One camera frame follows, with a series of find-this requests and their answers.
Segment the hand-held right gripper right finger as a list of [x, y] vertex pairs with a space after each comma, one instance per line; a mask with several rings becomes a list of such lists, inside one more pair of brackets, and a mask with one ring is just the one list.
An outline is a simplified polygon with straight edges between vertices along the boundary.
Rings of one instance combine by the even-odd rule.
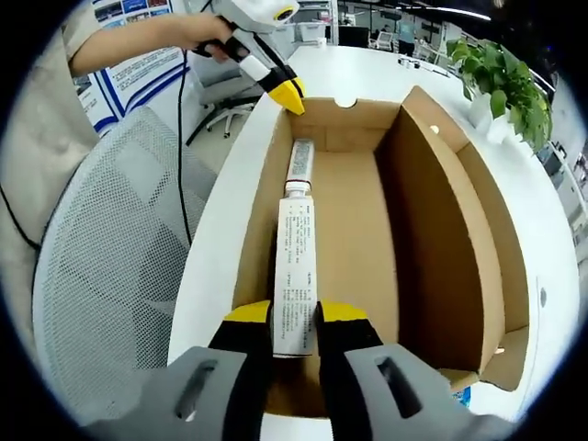
[[493, 440], [496, 420], [456, 401], [447, 379], [401, 345], [385, 345], [367, 314], [322, 300], [320, 384], [336, 440]]

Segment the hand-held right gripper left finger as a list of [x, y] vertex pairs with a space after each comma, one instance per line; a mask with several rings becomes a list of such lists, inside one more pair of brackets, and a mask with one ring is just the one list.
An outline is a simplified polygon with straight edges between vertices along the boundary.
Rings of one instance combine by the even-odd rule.
[[271, 382], [272, 303], [231, 311], [209, 345], [193, 346], [143, 386], [120, 418], [85, 430], [94, 440], [257, 440]]

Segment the person's left hand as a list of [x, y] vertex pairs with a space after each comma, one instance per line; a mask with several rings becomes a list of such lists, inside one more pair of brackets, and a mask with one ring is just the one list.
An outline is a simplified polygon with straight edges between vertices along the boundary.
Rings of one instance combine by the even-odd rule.
[[229, 55], [223, 44], [232, 36], [232, 30], [220, 17], [198, 13], [181, 17], [180, 37], [177, 45], [183, 50], [195, 51], [204, 46], [204, 52], [217, 62], [226, 62]]

